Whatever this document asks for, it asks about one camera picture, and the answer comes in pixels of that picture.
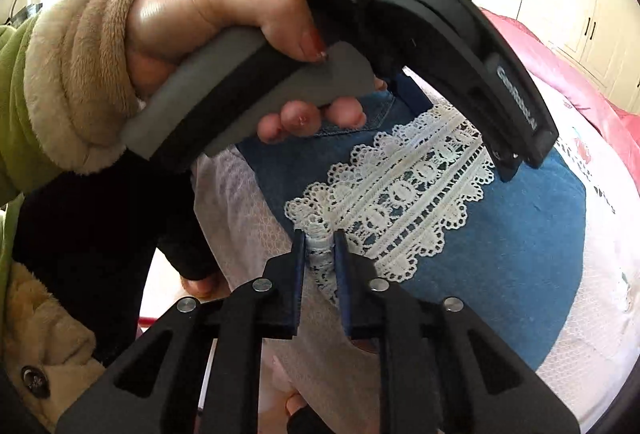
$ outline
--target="hand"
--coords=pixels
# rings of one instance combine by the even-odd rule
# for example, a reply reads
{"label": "hand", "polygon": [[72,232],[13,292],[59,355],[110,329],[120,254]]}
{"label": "hand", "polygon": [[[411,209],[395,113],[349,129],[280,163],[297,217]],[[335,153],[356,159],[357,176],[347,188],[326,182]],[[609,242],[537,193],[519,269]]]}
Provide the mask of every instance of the hand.
{"label": "hand", "polygon": [[[303,62],[326,59],[326,47],[314,26],[306,0],[136,0],[126,29],[129,77],[140,97],[150,97],[180,62],[223,28],[255,26],[278,51]],[[382,80],[375,79],[378,89]],[[320,110],[292,100],[269,114],[257,133],[266,143],[287,135],[311,135],[322,117],[341,128],[359,128],[366,116],[353,97],[341,97]]]}

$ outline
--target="jacket button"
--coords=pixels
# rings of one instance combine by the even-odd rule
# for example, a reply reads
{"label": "jacket button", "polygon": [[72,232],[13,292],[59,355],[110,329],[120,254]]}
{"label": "jacket button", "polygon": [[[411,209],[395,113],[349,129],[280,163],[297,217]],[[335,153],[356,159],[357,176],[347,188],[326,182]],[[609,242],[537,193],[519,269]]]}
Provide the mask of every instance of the jacket button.
{"label": "jacket button", "polygon": [[29,389],[29,392],[36,398],[43,400],[51,395],[47,377],[40,369],[32,366],[24,366],[21,372],[24,386]]}

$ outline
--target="blue denim fabric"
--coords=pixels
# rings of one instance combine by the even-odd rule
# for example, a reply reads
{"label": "blue denim fabric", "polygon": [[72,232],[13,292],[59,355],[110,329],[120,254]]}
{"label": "blue denim fabric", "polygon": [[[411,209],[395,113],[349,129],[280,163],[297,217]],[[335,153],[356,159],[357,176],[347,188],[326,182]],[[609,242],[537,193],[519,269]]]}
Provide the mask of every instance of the blue denim fabric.
{"label": "blue denim fabric", "polygon": [[[329,125],[318,135],[267,146],[256,138],[238,148],[254,170],[271,211],[290,236],[284,204],[316,181],[326,182],[351,149],[379,131],[405,125],[412,111],[391,93],[362,100],[363,130]],[[523,165],[508,183],[494,181],[484,198],[467,202],[467,220],[445,232],[443,252],[418,262],[402,286],[428,301],[455,295],[533,369],[542,364],[564,326],[582,278],[586,191],[554,149],[542,168]]]}
{"label": "blue denim fabric", "polygon": [[409,108],[388,91],[360,98],[367,123],[359,130],[345,130],[331,123],[312,137],[289,138],[284,143],[265,145],[257,137],[238,144],[238,150],[256,173],[258,186],[278,222],[293,236],[293,224],[284,215],[284,204],[302,197],[316,181],[326,182],[335,163],[349,163],[351,149],[370,145],[380,131],[391,132],[395,125],[414,120]]}

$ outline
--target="white lace trim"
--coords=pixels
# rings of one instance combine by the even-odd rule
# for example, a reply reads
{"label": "white lace trim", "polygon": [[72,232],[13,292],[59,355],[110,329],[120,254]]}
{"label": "white lace trim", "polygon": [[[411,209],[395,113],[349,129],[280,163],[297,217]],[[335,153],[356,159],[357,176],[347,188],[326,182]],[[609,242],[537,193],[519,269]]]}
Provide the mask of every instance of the white lace trim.
{"label": "white lace trim", "polygon": [[285,213],[307,234],[311,270],[335,303],[335,230],[345,230],[351,251],[374,260],[381,277],[407,280],[420,258],[443,250],[445,229],[465,225],[465,203],[482,199],[493,166],[480,133],[439,103],[391,135],[377,134],[373,146],[356,146],[351,165],[332,166],[328,184],[307,187]]}

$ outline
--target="beige fleece lining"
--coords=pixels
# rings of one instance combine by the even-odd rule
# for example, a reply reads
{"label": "beige fleece lining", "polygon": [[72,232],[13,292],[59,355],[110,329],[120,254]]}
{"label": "beige fleece lining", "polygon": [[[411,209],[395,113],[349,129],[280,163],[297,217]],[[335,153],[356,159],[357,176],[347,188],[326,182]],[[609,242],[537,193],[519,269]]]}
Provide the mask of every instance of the beige fleece lining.
{"label": "beige fleece lining", "polygon": [[139,109],[124,50],[133,1],[61,0],[36,22],[24,96],[42,149],[65,170],[96,172],[124,150],[118,134]]}
{"label": "beige fleece lining", "polygon": [[[4,368],[24,404],[53,432],[62,413],[104,372],[92,358],[94,334],[17,262],[12,263],[6,302]],[[24,386],[24,366],[46,375],[49,398],[38,399]]]}

